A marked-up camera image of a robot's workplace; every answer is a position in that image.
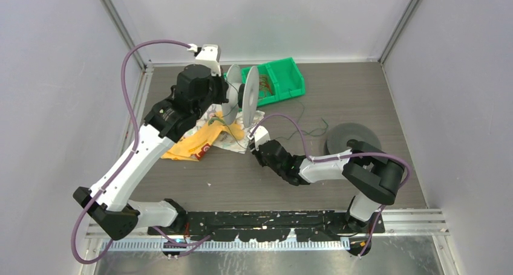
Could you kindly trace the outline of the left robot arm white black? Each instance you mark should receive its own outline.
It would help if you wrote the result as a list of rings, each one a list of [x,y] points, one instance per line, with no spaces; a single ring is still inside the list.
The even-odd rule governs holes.
[[[171,86],[171,95],[151,108],[134,142],[115,165],[90,188],[77,188],[74,199],[112,240],[121,240],[136,228],[158,226],[171,235],[185,229],[186,212],[175,201],[137,202],[130,197],[157,160],[211,105],[227,101],[228,89],[222,70],[186,66]]]

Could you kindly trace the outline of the white plastic cable spool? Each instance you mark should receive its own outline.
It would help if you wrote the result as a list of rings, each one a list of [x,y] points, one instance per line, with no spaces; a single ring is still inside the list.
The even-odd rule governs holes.
[[[239,65],[232,65],[226,73],[227,103],[221,105],[223,120],[227,125],[235,122],[237,113],[241,110],[242,121],[245,128],[249,128],[257,110],[260,73],[257,66],[249,68],[245,82],[242,82],[242,73]]]

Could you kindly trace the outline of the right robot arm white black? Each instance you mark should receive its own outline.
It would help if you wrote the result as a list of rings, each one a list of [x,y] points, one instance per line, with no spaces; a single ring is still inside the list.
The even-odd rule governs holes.
[[[403,176],[410,170],[405,162],[366,142],[350,140],[347,146],[341,153],[320,157],[292,155],[276,140],[253,141],[249,148],[261,166],[293,186],[349,181],[359,192],[351,199],[344,223],[351,232],[360,233],[379,207],[394,204]]]

